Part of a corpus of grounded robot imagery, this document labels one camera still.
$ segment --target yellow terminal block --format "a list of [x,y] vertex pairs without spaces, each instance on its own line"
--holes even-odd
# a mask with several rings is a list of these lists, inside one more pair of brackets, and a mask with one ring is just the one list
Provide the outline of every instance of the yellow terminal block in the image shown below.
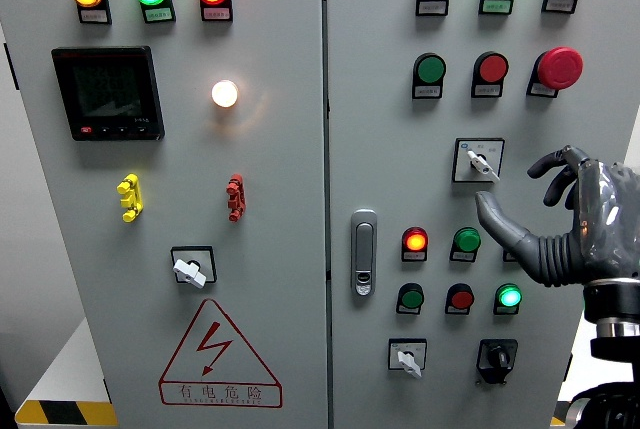
[[140,215],[144,207],[142,203],[142,192],[140,191],[140,180],[135,174],[129,174],[116,188],[120,199],[120,206],[127,209],[122,215],[124,222],[133,222]]

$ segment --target green push button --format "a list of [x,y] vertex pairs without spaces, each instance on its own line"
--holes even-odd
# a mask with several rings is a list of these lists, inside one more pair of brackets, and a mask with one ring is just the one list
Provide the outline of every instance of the green push button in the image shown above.
[[402,295],[402,305],[408,309],[417,309],[424,302],[424,296],[418,291],[408,291]]
[[463,252],[474,252],[480,247],[480,234],[473,227],[465,227],[456,232],[453,242]]
[[427,84],[442,79],[444,71],[444,62],[437,56],[427,56],[418,65],[418,77]]

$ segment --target white wall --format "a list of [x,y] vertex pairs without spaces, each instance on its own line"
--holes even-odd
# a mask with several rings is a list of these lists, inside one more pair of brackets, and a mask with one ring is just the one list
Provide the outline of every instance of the white wall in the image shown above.
[[0,50],[0,387],[15,411],[84,313],[20,92]]

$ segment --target yellow black hazard stripe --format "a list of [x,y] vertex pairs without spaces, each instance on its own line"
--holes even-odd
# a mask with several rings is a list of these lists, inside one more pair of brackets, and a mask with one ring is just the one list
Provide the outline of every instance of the yellow black hazard stripe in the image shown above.
[[117,426],[108,402],[26,401],[16,414],[19,424],[65,424],[68,426]]
[[551,418],[551,427],[564,427],[567,420],[567,412],[569,411],[569,401],[558,401],[553,418]]

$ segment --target lightning bolt symbol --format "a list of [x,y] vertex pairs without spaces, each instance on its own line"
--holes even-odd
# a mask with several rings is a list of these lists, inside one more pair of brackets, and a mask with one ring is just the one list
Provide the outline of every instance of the lightning bolt symbol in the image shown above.
[[198,346],[198,349],[196,349],[197,352],[200,352],[200,351],[206,351],[207,349],[213,349],[214,347],[222,347],[222,349],[220,349],[220,352],[215,357],[215,359],[211,362],[211,364],[209,364],[208,366],[204,366],[204,369],[202,370],[202,376],[203,377],[206,376],[207,374],[209,374],[211,371],[213,371],[213,368],[211,366],[213,366],[215,364],[215,362],[218,359],[220,359],[220,356],[222,356],[224,351],[226,351],[229,348],[229,346],[231,345],[231,343],[233,342],[233,340],[231,340],[231,341],[218,342],[217,344],[209,344],[209,345],[207,345],[207,343],[213,337],[213,335],[216,333],[216,331],[218,330],[219,327],[220,327],[220,323],[219,322],[214,322],[213,324],[211,324],[211,327],[207,331],[207,334],[204,336],[204,338],[200,342],[200,345]]

